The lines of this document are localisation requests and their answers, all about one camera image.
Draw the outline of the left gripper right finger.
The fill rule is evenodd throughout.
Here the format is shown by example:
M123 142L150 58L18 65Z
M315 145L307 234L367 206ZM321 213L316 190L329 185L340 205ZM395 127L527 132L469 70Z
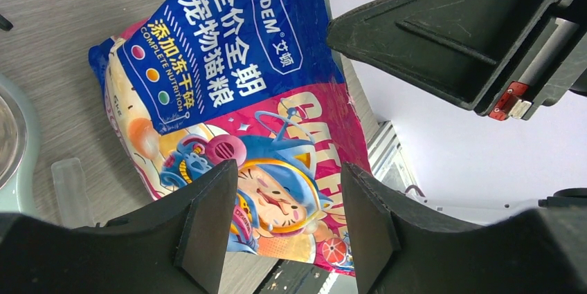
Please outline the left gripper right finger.
M489 226L435 211L357 165L341 176L360 293L585 293L586 206Z

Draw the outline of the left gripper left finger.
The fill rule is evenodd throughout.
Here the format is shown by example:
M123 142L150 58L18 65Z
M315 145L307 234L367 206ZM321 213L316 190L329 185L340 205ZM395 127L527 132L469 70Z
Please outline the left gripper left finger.
M236 189L226 160L102 227L3 213L1 292L217 293Z

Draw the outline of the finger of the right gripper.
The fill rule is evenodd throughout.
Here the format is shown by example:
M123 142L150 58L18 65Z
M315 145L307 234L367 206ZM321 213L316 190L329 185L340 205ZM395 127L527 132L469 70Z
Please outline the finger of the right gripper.
M375 0L327 45L498 121L586 95L586 0Z

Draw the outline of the colourful cat food bag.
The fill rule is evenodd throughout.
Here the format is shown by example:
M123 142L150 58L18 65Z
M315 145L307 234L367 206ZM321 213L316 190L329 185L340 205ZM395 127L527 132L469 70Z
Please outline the colourful cat food bag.
M341 173L370 165L329 21L327 0L165 0L88 61L153 199L234 160L228 251L354 275Z

